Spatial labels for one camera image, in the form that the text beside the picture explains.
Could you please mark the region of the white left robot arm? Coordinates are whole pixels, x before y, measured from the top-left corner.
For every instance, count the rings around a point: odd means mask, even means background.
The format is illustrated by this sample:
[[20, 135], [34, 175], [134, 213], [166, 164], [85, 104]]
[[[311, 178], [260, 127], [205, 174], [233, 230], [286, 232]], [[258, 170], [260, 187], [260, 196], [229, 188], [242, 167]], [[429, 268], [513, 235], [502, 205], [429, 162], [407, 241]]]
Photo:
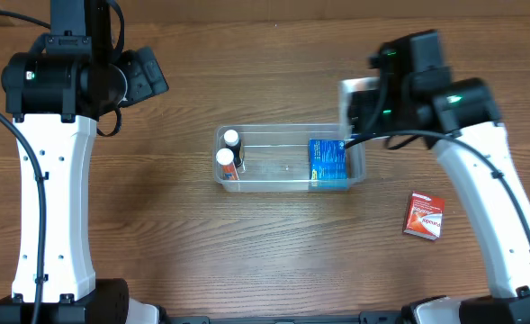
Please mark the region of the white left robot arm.
[[88, 182], [99, 119], [167, 91], [153, 51], [127, 50], [113, 0], [50, 4], [46, 33], [1, 75], [0, 122], [16, 137], [21, 243], [0, 323], [165, 323], [122, 279], [96, 276], [88, 239]]

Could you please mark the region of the blue medicine box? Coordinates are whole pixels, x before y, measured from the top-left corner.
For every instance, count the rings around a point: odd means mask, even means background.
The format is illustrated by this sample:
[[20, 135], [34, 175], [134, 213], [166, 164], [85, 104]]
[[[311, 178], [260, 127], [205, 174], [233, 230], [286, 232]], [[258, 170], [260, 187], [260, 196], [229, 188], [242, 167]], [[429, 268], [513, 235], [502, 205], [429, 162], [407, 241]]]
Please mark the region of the blue medicine box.
[[343, 140], [309, 141], [310, 186], [314, 190], [342, 189], [348, 186], [346, 149]]

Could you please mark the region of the orange tube with white cap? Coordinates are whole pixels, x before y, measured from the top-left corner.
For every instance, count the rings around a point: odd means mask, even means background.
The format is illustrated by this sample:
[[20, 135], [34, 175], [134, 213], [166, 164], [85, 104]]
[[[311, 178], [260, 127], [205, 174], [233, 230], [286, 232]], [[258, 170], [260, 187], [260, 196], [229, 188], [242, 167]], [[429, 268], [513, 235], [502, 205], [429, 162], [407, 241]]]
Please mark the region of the orange tube with white cap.
[[231, 149], [221, 148], [216, 152], [215, 157], [217, 164], [221, 168], [224, 180], [239, 180], [237, 167], [235, 165], [235, 155]]

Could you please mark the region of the dark bottle with white cap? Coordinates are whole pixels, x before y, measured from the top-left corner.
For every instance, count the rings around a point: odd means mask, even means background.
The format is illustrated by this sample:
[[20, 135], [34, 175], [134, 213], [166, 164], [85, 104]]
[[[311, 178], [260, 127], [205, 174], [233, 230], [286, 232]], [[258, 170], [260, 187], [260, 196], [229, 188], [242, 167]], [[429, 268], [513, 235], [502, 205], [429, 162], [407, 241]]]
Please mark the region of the dark bottle with white cap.
[[225, 146], [230, 149], [234, 155], [234, 163], [236, 167], [242, 167], [244, 165], [244, 146], [239, 133], [236, 130], [226, 130], [223, 139]]

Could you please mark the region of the red and white medicine box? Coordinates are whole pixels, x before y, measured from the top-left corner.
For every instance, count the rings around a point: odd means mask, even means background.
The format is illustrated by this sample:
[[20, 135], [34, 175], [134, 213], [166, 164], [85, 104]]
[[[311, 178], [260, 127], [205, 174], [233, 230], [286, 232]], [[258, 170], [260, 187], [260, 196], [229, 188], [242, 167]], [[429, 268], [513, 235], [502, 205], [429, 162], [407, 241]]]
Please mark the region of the red and white medicine box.
[[439, 239], [444, 209], [444, 199], [413, 191], [409, 197], [403, 232], [423, 239]]

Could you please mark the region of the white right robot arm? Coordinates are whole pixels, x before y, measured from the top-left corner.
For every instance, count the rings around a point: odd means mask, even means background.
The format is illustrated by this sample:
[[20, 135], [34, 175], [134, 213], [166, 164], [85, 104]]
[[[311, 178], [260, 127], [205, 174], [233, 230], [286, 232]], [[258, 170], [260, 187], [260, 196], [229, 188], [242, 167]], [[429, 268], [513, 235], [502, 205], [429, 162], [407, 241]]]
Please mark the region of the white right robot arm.
[[479, 242], [489, 294], [437, 296], [388, 312], [390, 323], [530, 323], [530, 202], [490, 88], [454, 80], [437, 31], [385, 42], [370, 57], [376, 77], [340, 84], [349, 146], [423, 140], [451, 179]]

